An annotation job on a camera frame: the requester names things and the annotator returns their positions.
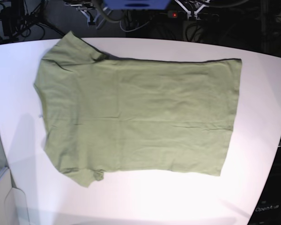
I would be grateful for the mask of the white bin at left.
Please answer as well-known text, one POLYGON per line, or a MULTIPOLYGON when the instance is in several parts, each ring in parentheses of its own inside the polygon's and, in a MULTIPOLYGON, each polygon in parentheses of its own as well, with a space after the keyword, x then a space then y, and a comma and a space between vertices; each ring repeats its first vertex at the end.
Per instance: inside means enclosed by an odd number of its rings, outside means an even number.
POLYGON ((10 169, 0 170, 0 225, 29 225, 25 194, 12 187, 10 169))

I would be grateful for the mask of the green T-shirt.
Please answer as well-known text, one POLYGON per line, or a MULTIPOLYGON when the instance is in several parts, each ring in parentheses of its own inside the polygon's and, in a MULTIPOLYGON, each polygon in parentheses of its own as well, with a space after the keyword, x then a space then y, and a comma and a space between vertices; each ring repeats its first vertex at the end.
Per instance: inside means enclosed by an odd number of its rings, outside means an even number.
POLYGON ((221 173, 233 132, 242 61, 111 59, 66 34, 34 82, 45 153, 79 185, 105 173, 221 173))

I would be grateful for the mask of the black OpenArm labelled box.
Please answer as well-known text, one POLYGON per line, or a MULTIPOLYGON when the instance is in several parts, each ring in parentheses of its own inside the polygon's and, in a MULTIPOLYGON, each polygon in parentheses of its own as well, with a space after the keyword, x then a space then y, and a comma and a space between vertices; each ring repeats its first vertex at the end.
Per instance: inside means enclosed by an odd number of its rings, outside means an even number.
POLYGON ((281 225, 281 147, 248 224, 281 225))

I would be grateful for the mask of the blue box overhead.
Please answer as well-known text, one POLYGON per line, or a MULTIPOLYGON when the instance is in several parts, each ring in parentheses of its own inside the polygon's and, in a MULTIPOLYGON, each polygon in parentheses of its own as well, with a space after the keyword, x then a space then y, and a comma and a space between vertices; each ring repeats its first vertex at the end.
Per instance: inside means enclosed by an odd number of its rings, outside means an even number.
POLYGON ((112 10, 164 10, 170 0, 104 0, 104 3, 112 10))

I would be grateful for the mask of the black power strip red light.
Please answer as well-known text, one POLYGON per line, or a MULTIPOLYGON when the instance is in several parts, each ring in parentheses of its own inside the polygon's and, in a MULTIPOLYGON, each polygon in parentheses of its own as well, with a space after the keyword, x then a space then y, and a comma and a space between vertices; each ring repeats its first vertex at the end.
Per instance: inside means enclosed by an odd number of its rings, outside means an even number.
POLYGON ((167 12, 167 16, 170 19, 181 19, 185 17, 185 12, 184 11, 177 11, 177 10, 169 10, 167 12))

